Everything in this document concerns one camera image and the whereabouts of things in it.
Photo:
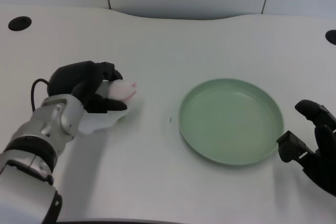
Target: table surface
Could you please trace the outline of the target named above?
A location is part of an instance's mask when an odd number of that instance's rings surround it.
[[[32,25],[10,31],[28,16]],[[68,144],[55,169],[60,220],[146,219],[181,223],[335,223],[336,200],[299,164],[277,154],[224,166],[195,154],[179,134],[178,107],[215,78],[248,81],[279,104],[285,130],[317,148],[294,105],[309,99],[336,113],[336,20],[246,15],[221,20],[133,17],[106,9],[0,7],[0,149],[31,115],[30,87],[60,66],[108,61],[134,80],[141,106],[114,127]],[[47,95],[43,84],[36,103]]]

